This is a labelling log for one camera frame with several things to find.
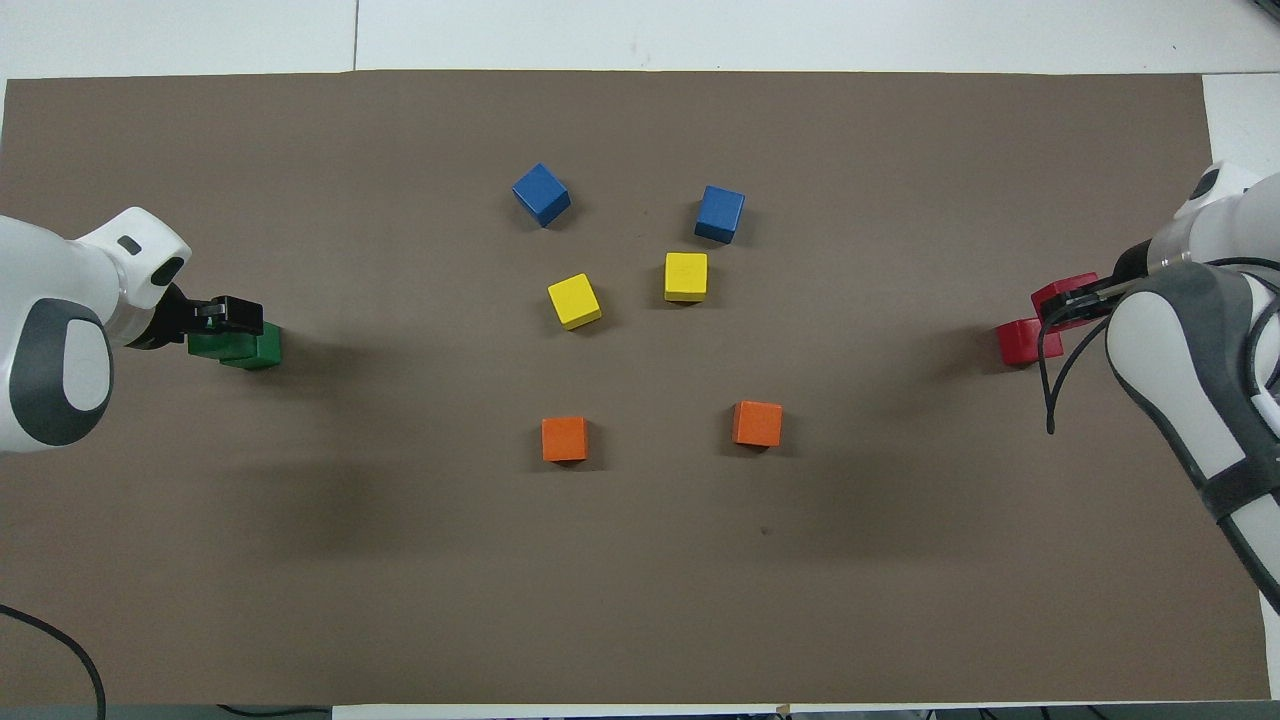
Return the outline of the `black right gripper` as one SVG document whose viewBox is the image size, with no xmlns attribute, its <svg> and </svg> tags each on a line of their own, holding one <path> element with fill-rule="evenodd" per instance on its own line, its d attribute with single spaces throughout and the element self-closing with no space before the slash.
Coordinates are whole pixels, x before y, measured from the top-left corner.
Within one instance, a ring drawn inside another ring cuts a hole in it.
<svg viewBox="0 0 1280 720">
<path fill-rule="evenodd" d="M 1152 241 L 1146 240 L 1126 249 L 1114 264 L 1110 275 L 1093 284 L 1047 284 L 1041 290 L 1041 324 L 1047 334 L 1060 333 L 1084 325 L 1107 315 L 1108 297 L 1121 291 L 1126 283 L 1149 274 L 1149 249 Z"/>
</svg>

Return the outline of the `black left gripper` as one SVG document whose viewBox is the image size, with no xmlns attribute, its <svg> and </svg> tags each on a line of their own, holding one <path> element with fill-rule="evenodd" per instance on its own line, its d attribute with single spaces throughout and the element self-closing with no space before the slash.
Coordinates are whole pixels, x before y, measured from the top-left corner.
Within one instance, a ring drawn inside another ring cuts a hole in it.
<svg viewBox="0 0 1280 720">
<path fill-rule="evenodd" d="M 178 284 L 169 284 L 143 329 L 128 342 L 128 347 L 156 350 L 184 343 L 189 334 L 214 336 L 225 332 L 261 336 L 262 305 L 225 295 L 205 300 L 188 299 Z"/>
</svg>

